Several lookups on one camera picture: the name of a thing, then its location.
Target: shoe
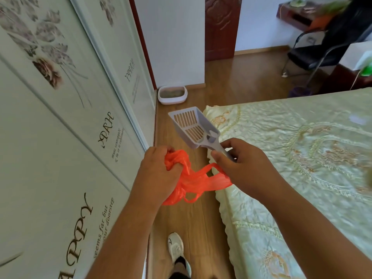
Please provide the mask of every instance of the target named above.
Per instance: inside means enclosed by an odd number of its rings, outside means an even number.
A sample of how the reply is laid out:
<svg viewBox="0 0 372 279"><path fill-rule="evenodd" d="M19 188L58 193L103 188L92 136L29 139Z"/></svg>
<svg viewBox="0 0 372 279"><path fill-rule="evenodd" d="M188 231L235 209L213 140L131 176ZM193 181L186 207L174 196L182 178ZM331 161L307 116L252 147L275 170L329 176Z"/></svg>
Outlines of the shoe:
<svg viewBox="0 0 372 279"><path fill-rule="evenodd" d="M180 256L185 258L185 256L183 255L183 241L176 232L173 232L168 236L168 250L172 258L173 264L176 261L176 259L179 258ZM191 266L186 259L185 261L186 270L189 274L189 277L191 277Z"/></svg>

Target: person's right hand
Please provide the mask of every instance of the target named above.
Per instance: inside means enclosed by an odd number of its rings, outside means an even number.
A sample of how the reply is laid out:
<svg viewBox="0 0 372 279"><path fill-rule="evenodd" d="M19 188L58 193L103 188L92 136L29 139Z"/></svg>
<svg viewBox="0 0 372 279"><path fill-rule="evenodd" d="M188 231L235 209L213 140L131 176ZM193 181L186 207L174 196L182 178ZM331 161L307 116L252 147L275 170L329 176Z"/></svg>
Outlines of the person's right hand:
<svg viewBox="0 0 372 279"><path fill-rule="evenodd" d="M221 146L232 148L229 154L237 162L217 151L211 152L212 157L231 182L252 198L263 202L289 186L261 149L237 138L223 141Z"/></svg>

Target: white wardrobe door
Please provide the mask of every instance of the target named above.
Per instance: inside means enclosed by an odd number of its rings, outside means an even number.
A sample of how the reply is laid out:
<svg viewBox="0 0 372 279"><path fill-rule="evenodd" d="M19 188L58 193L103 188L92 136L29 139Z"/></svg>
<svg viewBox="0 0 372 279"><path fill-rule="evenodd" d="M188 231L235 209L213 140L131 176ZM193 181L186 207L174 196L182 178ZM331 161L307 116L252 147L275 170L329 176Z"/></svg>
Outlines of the white wardrobe door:
<svg viewBox="0 0 372 279"><path fill-rule="evenodd" d="M144 149L69 0L0 0L0 57L128 189Z"/></svg>
<svg viewBox="0 0 372 279"><path fill-rule="evenodd" d="M129 192L2 61L0 82L0 278L82 279Z"/></svg>
<svg viewBox="0 0 372 279"><path fill-rule="evenodd" d="M155 98L128 0L71 0L145 148L152 146Z"/></svg>

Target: hand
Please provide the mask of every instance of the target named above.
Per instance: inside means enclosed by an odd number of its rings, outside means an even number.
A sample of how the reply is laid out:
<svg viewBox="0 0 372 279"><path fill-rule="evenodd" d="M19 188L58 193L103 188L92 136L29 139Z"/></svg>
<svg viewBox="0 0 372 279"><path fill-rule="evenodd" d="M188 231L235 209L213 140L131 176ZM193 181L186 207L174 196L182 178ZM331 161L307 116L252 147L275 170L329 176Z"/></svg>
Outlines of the hand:
<svg viewBox="0 0 372 279"><path fill-rule="evenodd" d="M289 186L261 149L237 138L223 141L221 146L232 148L229 153L237 162L234 163L217 151L212 151L212 157L231 182L252 198L263 202L270 195Z"/></svg>
<svg viewBox="0 0 372 279"><path fill-rule="evenodd" d="M150 147L141 162L134 180L130 200L158 211L170 196L180 178L183 165L175 164L169 171L165 168L164 157L174 152L170 146Z"/></svg>

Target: black pants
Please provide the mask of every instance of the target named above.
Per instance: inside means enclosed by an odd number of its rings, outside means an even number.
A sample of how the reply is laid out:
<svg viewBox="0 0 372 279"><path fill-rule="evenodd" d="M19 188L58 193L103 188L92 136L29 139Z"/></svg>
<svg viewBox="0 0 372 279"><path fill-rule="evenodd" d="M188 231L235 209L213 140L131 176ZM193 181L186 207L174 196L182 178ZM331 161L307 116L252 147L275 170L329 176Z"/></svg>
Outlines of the black pants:
<svg viewBox="0 0 372 279"><path fill-rule="evenodd" d="M174 272L169 279L190 279L188 276L185 274L182 274L180 272Z"/></svg>

